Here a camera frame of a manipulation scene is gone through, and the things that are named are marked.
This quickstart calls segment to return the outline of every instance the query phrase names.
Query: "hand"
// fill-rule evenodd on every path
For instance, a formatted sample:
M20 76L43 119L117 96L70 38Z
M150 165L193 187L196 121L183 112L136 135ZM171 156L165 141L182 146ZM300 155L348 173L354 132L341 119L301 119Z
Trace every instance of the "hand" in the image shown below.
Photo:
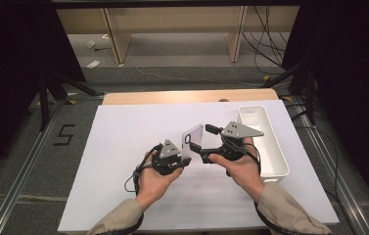
M147 159L147 162L151 161L156 153L157 151L154 151ZM163 196L168 186L180 176L182 171L183 168L180 167L172 174L161 175L152 167L142 170L139 178L139 192L135 200L139 203L143 212Z
M245 138L244 142L253 144L254 140L252 138ZM248 151L257 157L254 146L248 145L247 147ZM259 202L264 185L260 179L258 166L250 156L244 155L239 160L233 162L217 154L211 154L208 158L215 164L225 167L233 180L241 186L255 202Z

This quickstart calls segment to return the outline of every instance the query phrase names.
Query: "gray device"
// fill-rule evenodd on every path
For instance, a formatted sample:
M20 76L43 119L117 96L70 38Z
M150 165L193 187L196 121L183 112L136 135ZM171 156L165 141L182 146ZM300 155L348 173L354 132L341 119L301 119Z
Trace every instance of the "gray device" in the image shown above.
M187 130L182 135L182 151L181 159L197 158L198 154L190 150L190 142L202 145L204 127L202 124L198 124L193 128Z

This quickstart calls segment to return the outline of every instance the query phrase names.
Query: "gray floor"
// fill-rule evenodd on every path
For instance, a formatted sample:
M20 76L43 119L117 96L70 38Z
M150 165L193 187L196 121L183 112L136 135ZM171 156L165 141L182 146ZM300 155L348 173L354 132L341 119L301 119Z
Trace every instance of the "gray floor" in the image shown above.
M284 36L287 39L289 34L284 33ZM272 34L272 37L278 46L284 47L284 40L279 34ZM69 39L79 63L84 68L87 84L99 91L253 88L263 82L265 75L275 76L263 73L254 66L254 51L244 39L238 62L230 63L224 35L220 33L136 34L133 36L124 65L114 62L110 50L95 52L86 47L89 40L96 42L94 48L109 47L108 40L102 38L102 35L70 35ZM273 55L272 50L262 49L266 55ZM85 66L94 60L102 63L93 70L87 69ZM256 57L256 64L262 71L282 71L262 57ZM279 95L288 94L288 82L289 79L275 86ZM96 109L102 103L101 98L84 95L71 86L67 86L67 91L78 93L69 97L69 100L75 103L65 104L58 113L2 234L59 234L57 227L60 217ZM30 107L30 115L22 121L18 133L10 143L10 155L0 159L0 204L12 187L39 134L40 108L37 103L36 98ZM51 110L54 107L57 107L56 104L50 105ZM291 117L299 111L296 107L288 107L287 110ZM339 172L369 222L369 188L349 160L341 140L325 116L323 105L316 107L315 115L316 127L326 133L322 134L322 137L330 153L336 155L337 152ZM302 118L304 117L295 119L294 125L303 126ZM56 143L67 140L58 137L64 124L74 125L67 129L73 137L69 145L56 146ZM299 128L298 134L322 185L332 192L333 183L306 129ZM330 200L341 221L339 224L329 225L330 228L335 234L352 234L339 203L333 198Z

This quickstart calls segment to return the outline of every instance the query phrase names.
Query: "beige sleeve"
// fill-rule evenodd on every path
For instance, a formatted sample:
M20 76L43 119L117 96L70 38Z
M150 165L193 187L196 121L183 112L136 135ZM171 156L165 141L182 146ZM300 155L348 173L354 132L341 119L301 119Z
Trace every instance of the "beige sleeve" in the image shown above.
M277 183L268 183L264 187L257 208L269 221L287 230L310 234L332 233L326 225L307 214Z
M142 215L141 206L135 199L127 199L103 217L87 235L116 231L132 227Z

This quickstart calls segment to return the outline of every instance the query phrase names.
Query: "white tray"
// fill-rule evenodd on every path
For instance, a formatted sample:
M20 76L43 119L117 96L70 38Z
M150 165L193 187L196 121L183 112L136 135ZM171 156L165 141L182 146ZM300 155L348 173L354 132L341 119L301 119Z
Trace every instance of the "white tray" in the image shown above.
M289 174L289 167L282 154L278 140L273 132L269 117L262 106L244 106L239 108L240 123L264 135L256 137L254 144L260 152L261 174L263 181L279 181Z

